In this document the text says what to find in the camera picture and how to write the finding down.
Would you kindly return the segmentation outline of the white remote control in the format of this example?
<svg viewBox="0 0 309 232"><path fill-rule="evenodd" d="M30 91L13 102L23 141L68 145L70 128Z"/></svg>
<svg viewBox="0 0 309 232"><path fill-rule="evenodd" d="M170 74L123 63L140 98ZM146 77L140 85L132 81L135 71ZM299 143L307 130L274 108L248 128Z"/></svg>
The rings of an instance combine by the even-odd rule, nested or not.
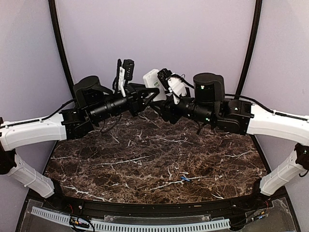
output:
<svg viewBox="0 0 309 232"><path fill-rule="evenodd" d="M159 89L159 94L153 99L154 102L165 101L167 99L165 89L157 77L158 72L158 69L152 69L143 76L143 82L147 88Z"/></svg>

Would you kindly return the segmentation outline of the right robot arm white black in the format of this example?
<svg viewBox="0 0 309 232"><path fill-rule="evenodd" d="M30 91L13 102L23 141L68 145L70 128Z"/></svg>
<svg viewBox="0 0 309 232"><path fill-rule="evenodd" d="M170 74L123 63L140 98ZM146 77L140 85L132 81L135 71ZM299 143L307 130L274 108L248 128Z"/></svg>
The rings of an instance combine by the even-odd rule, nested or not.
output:
<svg viewBox="0 0 309 232"><path fill-rule="evenodd" d="M210 125L212 129L241 135L268 135L296 142L288 158L268 175L257 180L253 194L246 205L256 210L295 176L309 171L309 118L271 110L257 100L230 94L227 99L224 79L213 73L199 73L189 84L178 74L162 69L157 74L170 93L164 101L153 103L152 108L171 124L181 117L198 123L199 128Z"/></svg>

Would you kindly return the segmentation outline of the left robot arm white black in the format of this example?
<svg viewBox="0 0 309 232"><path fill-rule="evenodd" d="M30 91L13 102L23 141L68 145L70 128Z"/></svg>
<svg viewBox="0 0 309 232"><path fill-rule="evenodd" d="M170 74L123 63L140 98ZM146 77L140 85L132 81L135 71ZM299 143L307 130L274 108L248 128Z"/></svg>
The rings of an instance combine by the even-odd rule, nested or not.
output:
<svg viewBox="0 0 309 232"><path fill-rule="evenodd" d="M59 183L43 176L25 163L16 148L46 141L75 140L84 137L99 123L129 111L142 112L159 94L157 88L129 84L114 93L102 86L97 76L88 76L73 87L75 98L46 117L0 122L0 173L13 177L32 189L58 211L68 207Z"/></svg>

